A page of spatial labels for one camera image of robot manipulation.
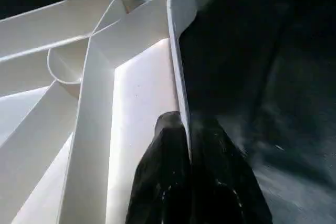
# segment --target black object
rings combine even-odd
[[[192,170],[197,224],[271,224],[251,167],[216,119],[192,123]]]
[[[190,183],[185,130],[179,112],[168,112],[136,169],[126,224],[189,223]]]
[[[336,0],[209,0],[182,34],[191,113],[215,115],[276,224],[336,223]]]

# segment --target white plastic divider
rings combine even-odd
[[[54,80],[47,68],[48,50],[0,58],[0,97],[49,86]]]
[[[0,20],[0,58],[87,37],[112,0],[65,0]]]
[[[55,81],[0,146],[0,223],[12,221],[73,131],[77,102]]]
[[[167,20],[175,73],[178,107],[185,127],[190,150],[189,108],[181,61],[179,38],[181,33],[192,23],[197,14],[196,0],[167,0]]]
[[[58,223],[105,222],[112,99],[110,62],[89,44]]]
[[[105,224],[106,222],[112,100],[118,99],[113,95],[114,70],[168,37],[165,2],[166,0],[153,0],[145,3],[90,38],[59,224]],[[155,77],[149,72],[147,80]],[[119,120],[119,117],[119,114],[113,114],[113,120]],[[124,126],[121,126],[124,131],[132,130]],[[147,126],[145,128],[154,134],[151,124],[149,128]]]
[[[93,33],[97,33],[114,22],[117,22],[126,14],[127,10],[124,6],[123,0],[112,0],[104,15],[101,17],[99,23],[95,27]]]
[[[89,38],[60,47],[51,48],[48,54],[50,74],[64,84],[80,84]]]
[[[56,224],[72,134],[11,224]]]

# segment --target black fabric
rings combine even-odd
[[[193,116],[194,223],[272,224],[251,167],[213,117]]]
[[[275,224],[336,223],[335,0],[210,0],[180,39],[190,111],[216,115]]]
[[[179,112],[158,118],[155,136],[136,169],[126,224],[187,224],[191,168]]]

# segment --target white plastic frame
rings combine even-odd
[[[0,142],[0,223],[124,223],[158,116],[179,110],[188,133],[178,39],[196,2],[127,3],[68,0],[0,21],[0,70],[16,73],[0,71],[0,108],[44,90]]]

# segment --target white plastic structure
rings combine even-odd
[[[178,39],[196,12],[66,0],[0,20],[1,224],[124,224],[158,116],[188,133]]]

